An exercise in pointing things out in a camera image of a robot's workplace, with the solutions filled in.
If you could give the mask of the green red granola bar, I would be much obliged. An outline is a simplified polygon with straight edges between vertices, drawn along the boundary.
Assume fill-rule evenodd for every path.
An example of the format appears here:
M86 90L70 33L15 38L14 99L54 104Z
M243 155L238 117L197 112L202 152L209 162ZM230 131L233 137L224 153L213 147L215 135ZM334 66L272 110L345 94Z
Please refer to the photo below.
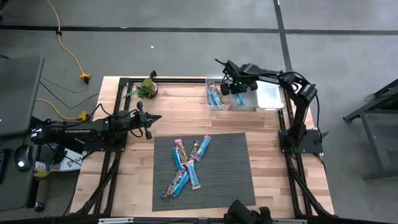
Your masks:
M200 148L200 145L201 145L201 141L193 140L193 149L191 151L190 158L189 158L190 161L194 160L195 155L197 154L197 151Z

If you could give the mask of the dark multicolour granola bar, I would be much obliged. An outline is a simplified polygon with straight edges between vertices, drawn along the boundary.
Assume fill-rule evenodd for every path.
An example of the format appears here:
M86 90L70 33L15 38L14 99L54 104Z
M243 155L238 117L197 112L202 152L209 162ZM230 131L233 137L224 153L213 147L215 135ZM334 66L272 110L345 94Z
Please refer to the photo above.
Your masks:
M171 180L167 188L161 193L162 198L169 198L174 189L176 188L177 184L182 180L184 173L176 173L174 178Z

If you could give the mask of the dark grey flat panel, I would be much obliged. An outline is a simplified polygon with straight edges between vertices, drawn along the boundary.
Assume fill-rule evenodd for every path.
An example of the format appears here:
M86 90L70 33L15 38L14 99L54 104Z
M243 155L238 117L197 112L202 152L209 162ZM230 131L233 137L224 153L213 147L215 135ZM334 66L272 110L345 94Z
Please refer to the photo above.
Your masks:
M28 130L43 67L42 56L0 58L0 137Z

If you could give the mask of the grey plastic bin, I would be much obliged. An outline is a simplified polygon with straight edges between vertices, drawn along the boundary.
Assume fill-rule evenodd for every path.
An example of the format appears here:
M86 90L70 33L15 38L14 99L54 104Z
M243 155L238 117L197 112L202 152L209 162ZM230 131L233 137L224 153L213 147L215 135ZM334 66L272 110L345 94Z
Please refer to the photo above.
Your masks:
M256 90L251 90L250 86L247 88L247 92L240 93L244 105L239 106L236 102L236 94L231 94L231 107L233 111L249 112L257 106L257 93Z

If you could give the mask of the clear plastic bin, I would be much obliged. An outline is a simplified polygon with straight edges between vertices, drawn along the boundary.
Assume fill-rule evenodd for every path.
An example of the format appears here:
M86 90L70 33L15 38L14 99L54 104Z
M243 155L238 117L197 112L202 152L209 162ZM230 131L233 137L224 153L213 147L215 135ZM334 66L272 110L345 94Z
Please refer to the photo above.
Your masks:
M211 108L211 105L209 104L209 101L208 101L207 83L209 81L215 82L216 87L219 89L219 91L221 93L221 84L229 83L229 81L223 80L223 77L224 77L223 75L207 75L205 77L205 95L206 95L205 102L206 102L206 105L209 110L226 111L226 110L229 110L229 107L231 106L231 96L230 95L228 95L228 96L222 95L222 102L223 102L222 106L216 105L214 108Z

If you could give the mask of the potted succulent plant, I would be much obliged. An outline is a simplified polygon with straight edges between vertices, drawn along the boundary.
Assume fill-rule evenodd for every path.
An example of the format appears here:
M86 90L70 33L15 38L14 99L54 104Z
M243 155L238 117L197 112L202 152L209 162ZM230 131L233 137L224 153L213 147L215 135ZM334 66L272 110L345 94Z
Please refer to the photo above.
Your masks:
M146 78L144 81L135 87L134 90L125 94L125 98L136 96L141 99L152 99L157 94L157 84L152 79Z

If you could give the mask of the pink red granola bar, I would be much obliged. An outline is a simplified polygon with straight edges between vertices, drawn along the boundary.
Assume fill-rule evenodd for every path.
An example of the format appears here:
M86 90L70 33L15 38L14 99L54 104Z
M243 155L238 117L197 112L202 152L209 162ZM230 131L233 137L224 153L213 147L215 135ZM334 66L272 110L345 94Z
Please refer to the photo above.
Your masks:
M178 148L178 154L180 156L181 163L183 165L185 165L188 162L188 157L187 157L185 148L183 146L183 141L182 141L182 139L176 139L174 141L174 143L176 144L176 147Z

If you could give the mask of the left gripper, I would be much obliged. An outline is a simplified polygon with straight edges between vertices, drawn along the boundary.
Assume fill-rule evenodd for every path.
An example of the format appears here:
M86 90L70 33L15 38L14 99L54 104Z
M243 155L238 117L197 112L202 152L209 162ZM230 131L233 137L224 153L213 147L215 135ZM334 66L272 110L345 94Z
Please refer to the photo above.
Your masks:
M135 126L147 126L148 122L153 124L159 120L162 116L156 114L150 114L143 111L136 111L134 113L134 125Z

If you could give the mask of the black bulky device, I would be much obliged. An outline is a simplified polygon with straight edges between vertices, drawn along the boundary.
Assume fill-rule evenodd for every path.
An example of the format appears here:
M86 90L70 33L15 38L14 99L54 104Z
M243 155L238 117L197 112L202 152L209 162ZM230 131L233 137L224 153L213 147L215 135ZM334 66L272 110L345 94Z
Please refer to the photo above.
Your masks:
M272 224L271 211L260 207L259 212L250 210L235 200L223 216L224 224Z

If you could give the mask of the black aluminium table frame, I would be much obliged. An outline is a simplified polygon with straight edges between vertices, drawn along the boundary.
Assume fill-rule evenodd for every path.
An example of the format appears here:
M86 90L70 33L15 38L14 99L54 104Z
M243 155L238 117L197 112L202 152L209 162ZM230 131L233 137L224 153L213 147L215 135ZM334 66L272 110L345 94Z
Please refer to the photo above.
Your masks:
M209 110L203 77L156 77L158 94L143 108L161 115L151 127L151 139L127 135L123 152L98 151L82 163L70 211L111 217L222 218L228 207L152 211L154 139L182 139L187 152L204 135L244 133L254 187L255 205L268 207L274 218L331 218L334 216L326 175L313 154L285 154L279 130L293 123L293 104L286 92L276 113Z

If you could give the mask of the black keyboard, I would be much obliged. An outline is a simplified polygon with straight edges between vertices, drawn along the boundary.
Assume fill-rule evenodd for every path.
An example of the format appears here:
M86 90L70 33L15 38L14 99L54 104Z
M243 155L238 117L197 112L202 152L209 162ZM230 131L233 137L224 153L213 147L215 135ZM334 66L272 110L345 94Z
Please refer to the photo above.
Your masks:
M7 169L10 149L0 149L0 184L2 184Z

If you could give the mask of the white printed paper bag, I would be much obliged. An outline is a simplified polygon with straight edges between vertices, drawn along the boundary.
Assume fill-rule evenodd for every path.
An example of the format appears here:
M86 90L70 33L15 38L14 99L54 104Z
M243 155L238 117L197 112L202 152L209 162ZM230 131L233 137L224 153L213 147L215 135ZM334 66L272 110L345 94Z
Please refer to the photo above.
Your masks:
M58 170L60 172L80 170L84 155L71 151L69 149L65 149L65 152L65 157L58 164Z

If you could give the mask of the grey woven placemat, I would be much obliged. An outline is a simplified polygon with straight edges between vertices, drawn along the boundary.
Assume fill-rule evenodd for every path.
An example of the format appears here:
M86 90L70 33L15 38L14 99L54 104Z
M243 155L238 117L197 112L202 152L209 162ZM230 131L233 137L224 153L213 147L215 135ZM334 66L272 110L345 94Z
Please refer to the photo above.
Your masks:
M188 181L177 197L162 198L177 173L172 155L174 137L154 139L152 211L221 208L235 200L255 205L248 144L244 133L210 134L210 143L200 161L195 162L199 189Z

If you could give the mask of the silver green granola bar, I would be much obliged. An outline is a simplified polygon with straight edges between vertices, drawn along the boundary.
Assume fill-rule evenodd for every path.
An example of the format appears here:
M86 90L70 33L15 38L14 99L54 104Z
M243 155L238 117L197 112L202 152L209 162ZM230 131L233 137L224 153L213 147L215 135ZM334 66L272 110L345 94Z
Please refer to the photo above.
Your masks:
M213 90L213 98L214 98L214 101L215 101L216 105L218 105L218 106L222 106L223 105L222 94L220 93L220 91L219 91L219 89L217 87Z

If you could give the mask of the black computer mouse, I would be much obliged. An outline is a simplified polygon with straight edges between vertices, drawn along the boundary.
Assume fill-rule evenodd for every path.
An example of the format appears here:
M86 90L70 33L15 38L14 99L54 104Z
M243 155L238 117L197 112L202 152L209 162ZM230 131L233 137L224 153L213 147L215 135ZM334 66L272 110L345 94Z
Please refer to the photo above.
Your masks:
M19 146L14 153L14 162L20 172L30 171L33 165L33 147L27 144Z

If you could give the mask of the yellow white bottle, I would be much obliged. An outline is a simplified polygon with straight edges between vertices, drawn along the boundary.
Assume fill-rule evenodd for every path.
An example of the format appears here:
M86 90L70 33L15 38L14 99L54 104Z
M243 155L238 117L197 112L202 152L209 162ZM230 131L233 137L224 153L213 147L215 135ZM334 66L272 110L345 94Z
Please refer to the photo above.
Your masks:
M36 161L34 167L34 176L39 178L44 178L48 176L51 172L51 165Z

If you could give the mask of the black floor tape strip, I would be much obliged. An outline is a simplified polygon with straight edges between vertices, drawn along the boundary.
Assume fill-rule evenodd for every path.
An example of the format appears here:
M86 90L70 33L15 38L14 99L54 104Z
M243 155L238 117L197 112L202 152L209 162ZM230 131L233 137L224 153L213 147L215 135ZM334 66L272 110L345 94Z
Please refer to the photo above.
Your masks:
M284 63L285 63L285 70L292 71L292 64L291 64L291 60L290 60L289 48L288 48L288 43L287 43L280 3L279 3L279 0L273 0L273 3L274 3L275 15L276 15L277 25L278 25L278 30L279 30L280 43L281 43L281 47L282 47L282 55L283 55Z
M260 29L260 28L179 28L179 27L85 27L64 26L66 32L191 32L292 35L396 35L398 30L327 30L327 29Z

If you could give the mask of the white plastic bin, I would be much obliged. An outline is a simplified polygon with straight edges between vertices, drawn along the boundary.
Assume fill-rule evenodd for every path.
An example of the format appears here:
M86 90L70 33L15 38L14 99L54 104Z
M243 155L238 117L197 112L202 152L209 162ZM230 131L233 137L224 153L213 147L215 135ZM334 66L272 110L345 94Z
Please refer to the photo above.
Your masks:
M276 113L284 107L280 97L279 85L257 81L258 113Z

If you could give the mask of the silver frame bracket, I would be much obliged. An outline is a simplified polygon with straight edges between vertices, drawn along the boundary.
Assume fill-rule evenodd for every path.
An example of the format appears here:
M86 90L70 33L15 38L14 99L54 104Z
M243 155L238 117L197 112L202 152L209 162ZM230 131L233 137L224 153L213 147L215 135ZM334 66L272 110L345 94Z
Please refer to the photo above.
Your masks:
M122 218L100 218L98 224L130 224L134 223L134 218L122 217Z
M272 224L308 224L308 222L299 219L274 219Z

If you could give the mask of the black side table frame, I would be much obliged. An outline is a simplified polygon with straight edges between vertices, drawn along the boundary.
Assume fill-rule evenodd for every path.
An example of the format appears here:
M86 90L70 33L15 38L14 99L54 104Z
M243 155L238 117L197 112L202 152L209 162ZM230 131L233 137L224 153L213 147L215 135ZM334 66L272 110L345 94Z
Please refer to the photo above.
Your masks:
M346 123L359 118L372 147L379 170L363 177L376 180L398 177L398 167L392 165L390 152L398 153L398 78L371 94L362 107L343 117Z

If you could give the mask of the grey desk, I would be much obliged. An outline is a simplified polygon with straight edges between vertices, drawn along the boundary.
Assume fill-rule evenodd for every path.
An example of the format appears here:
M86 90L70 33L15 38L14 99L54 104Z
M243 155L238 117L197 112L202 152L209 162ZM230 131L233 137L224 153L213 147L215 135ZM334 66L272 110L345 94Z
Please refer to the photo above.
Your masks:
M39 147L30 141L30 137L9 136L0 138L0 149L9 149L6 170L0 184L0 212L24 208L27 206L33 181L34 164L28 172L20 172L14 160L16 149L23 145L31 146L33 162L37 158Z

